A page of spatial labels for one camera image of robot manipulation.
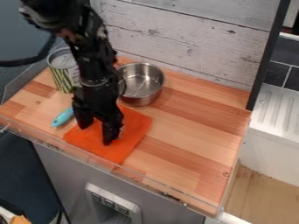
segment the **green striped can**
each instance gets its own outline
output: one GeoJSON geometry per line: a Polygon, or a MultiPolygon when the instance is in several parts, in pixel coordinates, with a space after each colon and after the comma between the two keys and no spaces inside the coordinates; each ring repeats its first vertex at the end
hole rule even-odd
{"type": "Polygon", "coordinates": [[[80,71],[68,47],[50,52],[47,63],[59,91],[70,94],[80,87],[80,71]]]}

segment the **black cable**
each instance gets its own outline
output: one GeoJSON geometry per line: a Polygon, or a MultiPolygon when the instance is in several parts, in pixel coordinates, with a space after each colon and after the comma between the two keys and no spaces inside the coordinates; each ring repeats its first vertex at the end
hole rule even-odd
{"type": "Polygon", "coordinates": [[[56,40],[56,36],[54,34],[51,34],[45,46],[38,53],[37,56],[33,56],[26,59],[0,60],[0,67],[19,67],[19,66],[29,65],[38,62],[40,60],[43,60],[48,55],[49,51],[51,50],[51,47],[55,43],[55,40],[56,40]]]}

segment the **whitewashed wood panel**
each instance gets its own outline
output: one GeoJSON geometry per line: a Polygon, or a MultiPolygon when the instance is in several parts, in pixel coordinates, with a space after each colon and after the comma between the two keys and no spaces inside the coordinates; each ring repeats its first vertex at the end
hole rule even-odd
{"type": "Polygon", "coordinates": [[[94,6],[118,50],[253,85],[267,31],[116,0],[101,0],[94,6]]]}
{"type": "Polygon", "coordinates": [[[116,50],[117,50],[117,53],[118,53],[119,56],[123,56],[123,57],[126,57],[128,59],[133,59],[133,60],[141,61],[141,62],[147,62],[147,63],[153,64],[153,65],[156,65],[157,67],[168,68],[172,71],[180,72],[182,74],[187,74],[187,75],[197,77],[197,78],[202,79],[202,80],[216,82],[218,84],[225,85],[225,86],[228,86],[228,87],[243,89],[243,90],[246,90],[246,91],[251,90],[251,86],[248,86],[248,85],[245,85],[245,84],[242,84],[242,83],[239,83],[239,82],[221,79],[221,78],[218,78],[218,77],[215,77],[215,76],[212,76],[212,75],[208,75],[208,74],[205,74],[205,73],[194,72],[192,70],[182,68],[182,67],[179,67],[179,66],[173,66],[173,65],[164,63],[162,61],[157,61],[157,60],[154,60],[154,59],[144,58],[142,56],[135,55],[135,54],[132,54],[132,53],[119,51],[118,49],[116,49],[116,50]]]}
{"type": "Polygon", "coordinates": [[[123,0],[270,31],[280,0],[123,0]]]}

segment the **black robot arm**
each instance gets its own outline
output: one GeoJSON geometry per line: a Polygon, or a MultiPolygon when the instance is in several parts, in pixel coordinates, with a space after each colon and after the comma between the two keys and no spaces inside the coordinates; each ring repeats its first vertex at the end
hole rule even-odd
{"type": "Polygon", "coordinates": [[[20,13],[39,29],[55,33],[70,46],[80,70],[82,88],[74,93],[73,110],[82,129],[94,118],[102,121],[103,143],[111,144],[122,127],[116,100],[120,76],[114,69],[116,51],[97,13],[75,0],[22,0],[20,13]]]}

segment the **stainless steel bowl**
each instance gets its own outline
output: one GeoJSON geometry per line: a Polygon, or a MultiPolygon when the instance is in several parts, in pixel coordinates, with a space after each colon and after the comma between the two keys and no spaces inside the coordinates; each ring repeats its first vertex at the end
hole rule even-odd
{"type": "Polygon", "coordinates": [[[153,103],[161,94],[164,75],[160,68],[149,63],[130,63],[119,68],[126,82],[122,101],[132,107],[153,103]]]}

